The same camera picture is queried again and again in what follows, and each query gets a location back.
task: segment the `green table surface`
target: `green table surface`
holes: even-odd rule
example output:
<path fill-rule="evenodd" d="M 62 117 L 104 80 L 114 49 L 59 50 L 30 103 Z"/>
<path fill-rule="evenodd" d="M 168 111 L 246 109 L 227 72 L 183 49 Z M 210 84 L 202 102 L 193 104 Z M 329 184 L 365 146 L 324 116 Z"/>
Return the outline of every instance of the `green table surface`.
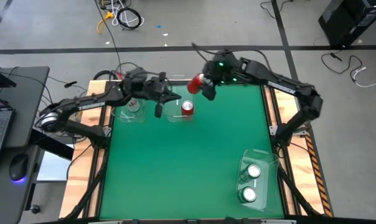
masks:
<path fill-rule="evenodd" d="M 101 219 L 283 217 L 277 187 L 267 197 L 271 210 L 237 199 L 244 150 L 270 152 L 273 160 L 260 87 L 221 86 L 214 101 L 198 94 L 194 103 L 189 122 L 155 118 L 153 102 L 146 103 L 143 123 L 115 119 Z M 269 178 L 276 185 L 275 170 Z"/>

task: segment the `concrete floor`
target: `concrete floor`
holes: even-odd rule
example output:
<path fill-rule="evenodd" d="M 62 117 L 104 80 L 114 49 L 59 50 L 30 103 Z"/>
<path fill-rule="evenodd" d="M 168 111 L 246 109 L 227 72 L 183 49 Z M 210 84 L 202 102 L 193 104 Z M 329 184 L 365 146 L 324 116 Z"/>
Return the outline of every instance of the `concrete floor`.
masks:
<path fill-rule="evenodd" d="M 0 13 L 5 2 L 0 0 Z M 313 46 L 315 40 L 316 45 L 328 44 L 317 23 L 328 3 L 295 0 L 284 5 L 281 16 L 290 46 Z M 132 8 L 145 18 L 139 29 L 122 31 L 108 22 L 118 47 L 189 46 L 191 42 L 282 46 L 276 21 L 251 0 L 133 0 Z M 111 42 L 107 31 L 97 34 L 95 27 L 99 20 L 93 1 L 13 0 L 0 25 L 0 49 L 113 47 L 112 43 L 106 44 Z M 376 45 L 376 22 L 359 40 L 355 45 Z M 324 53 L 328 52 L 292 51 L 299 79 L 315 85 L 324 99 L 321 117 L 312 125 L 334 215 L 376 219 L 376 87 L 359 88 L 347 72 L 332 73 L 321 63 Z M 283 51 L 265 51 L 265 54 L 275 72 L 290 76 Z M 254 52 L 240 55 L 263 61 Z M 350 55 L 359 57 L 368 68 L 359 75 L 359 82 L 365 85 L 376 82 L 376 50 L 343 51 L 339 54 L 343 62 L 326 58 L 326 63 L 342 70 Z M 169 77 L 192 77 L 204 63 L 193 51 L 124 52 L 120 57 L 122 62 L 134 62 L 150 71 L 165 71 Z M 50 76 L 87 86 L 97 71 L 114 69 L 117 58 L 115 53 L 15 54 L 0 55 L 0 65 L 45 65 L 50 67 Z M 52 80 L 48 80 L 47 86 L 54 101 L 80 94 L 77 88 L 64 89 Z M 62 200 L 61 190 L 54 191 L 58 196 L 51 197 L 43 192 L 36 192 L 39 194 L 36 203 Z M 59 205 L 47 204 L 39 217 L 24 215 L 22 220 L 25 223 L 55 220 L 54 210 L 59 211 Z"/>

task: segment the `wooden table frame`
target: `wooden table frame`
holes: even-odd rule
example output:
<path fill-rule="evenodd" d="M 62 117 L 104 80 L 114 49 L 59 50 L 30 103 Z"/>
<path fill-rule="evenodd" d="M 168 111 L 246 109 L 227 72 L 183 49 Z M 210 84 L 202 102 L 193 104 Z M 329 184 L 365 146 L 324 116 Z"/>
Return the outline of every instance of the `wooden table frame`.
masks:
<path fill-rule="evenodd" d="M 88 86 L 87 94 L 103 93 L 106 81 L 92 80 Z M 265 113 L 269 125 L 277 125 L 280 122 L 287 122 L 296 112 L 297 104 L 293 96 L 282 93 L 278 90 L 262 87 L 264 102 L 267 102 Z M 111 108 L 95 108 L 86 110 L 82 114 L 83 124 L 93 126 L 96 124 L 110 125 Z M 315 145 L 314 135 L 311 127 L 304 137 L 293 136 L 292 142 L 307 149 L 290 145 L 287 148 L 287 154 L 281 160 L 281 165 L 288 175 L 293 178 L 295 186 L 303 194 L 304 198 L 319 213 L 325 213 L 332 217 L 332 207 L 329 203 L 325 180 L 322 174 L 321 164 Z M 90 144 L 89 140 L 78 143 L 75 146 L 73 158 L 79 156 Z M 90 147 L 84 155 L 77 159 L 69 170 L 69 178 L 63 196 L 62 207 L 59 217 L 68 215 L 74 206 L 85 193 L 88 183 L 90 183 L 98 172 L 103 161 L 103 150 L 94 151 Z M 283 208 L 285 215 L 305 215 L 303 208 L 292 196 L 289 188 L 282 181 L 278 181 L 283 199 Z M 100 201 L 103 181 L 96 187 L 91 196 L 90 203 L 85 207 L 80 217 L 95 217 L 99 215 Z"/>

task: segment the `yellow cable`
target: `yellow cable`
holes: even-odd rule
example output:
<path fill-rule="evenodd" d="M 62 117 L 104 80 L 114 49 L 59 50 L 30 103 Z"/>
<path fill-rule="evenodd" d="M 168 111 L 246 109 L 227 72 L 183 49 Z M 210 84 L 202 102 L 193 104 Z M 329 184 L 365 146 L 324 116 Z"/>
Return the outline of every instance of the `yellow cable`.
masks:
<path fill-rule="evenodd" d="M 96 31 L 101 34 L 102 31 L 103 31 L 103 27 L 105 26 L 104 23 L 107 19 L 113 19 L 114 16 L 112 14 L 112 12 L 107 12 L 106 13 L 106 16 L 96 25 Z"/>

